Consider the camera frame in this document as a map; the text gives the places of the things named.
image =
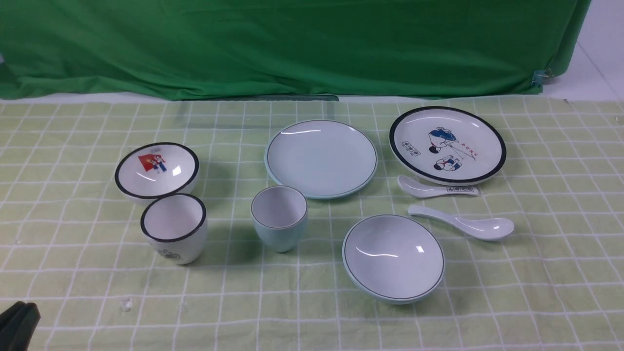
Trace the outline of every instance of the red flag print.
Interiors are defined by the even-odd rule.
[[[139,161],[143,165],[145,171],[149,172],[150,169],[154,169],[154,165],[158,163],[157,158],[162,160],[161,155],[147,154],[139,156]]]

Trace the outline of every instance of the green backdrop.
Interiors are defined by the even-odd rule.
[[[590,0],[2,0],[0,98],[539,92]]]

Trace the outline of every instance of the light blue plate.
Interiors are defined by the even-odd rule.
[[[335,199],[362,189],[377,169],[377,151],[359,130],[317,119],[277,133],[265,151],[266,171],[309,199]]]

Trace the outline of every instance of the green cloth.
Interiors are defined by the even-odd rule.
[[[539,92],[590,0],[5,0],[0,98]]]
[[[414,175],[393,156],[389,128],[418,103],[0,104],[0,310],[39,306],[29,351],[618,350],[624,103],[430,104],[476,113],[503,137],[507,162],[480,196],[400,190],[397,176]],[[377,173],[351,196],[309,200],[307,233],[277,254],[250,214],[273,185],[264,151],[284,126],[321,117],[366,133]],[[124,155],[154,141],[181,142],[200,160],[193,194],[207,208],[208,242],[188,266],[156,254],[140,229],[144,208],[113,181]],[[483,242],[415,217],[442,245],[444,281],[413,305],[375,302],[344,269],[344,236],[411,204],[508,218],[515,231]]]

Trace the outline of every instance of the white spoon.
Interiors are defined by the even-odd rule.
[[[424,206],[412,205],[407,209],[409,215],[418,215],[446,222],[464,233],[484,241],[503,239],[514,231],[514,223],[505,218],[463,219],[442,211]]]
[[[399,175],[396,178],[399,187],[408,194],[424,199],[426,197],[435,197],[442,195],[472,195],[479,196],[479,189],[476,186],[469,187],[433,187],[418,183],[410,177]]]

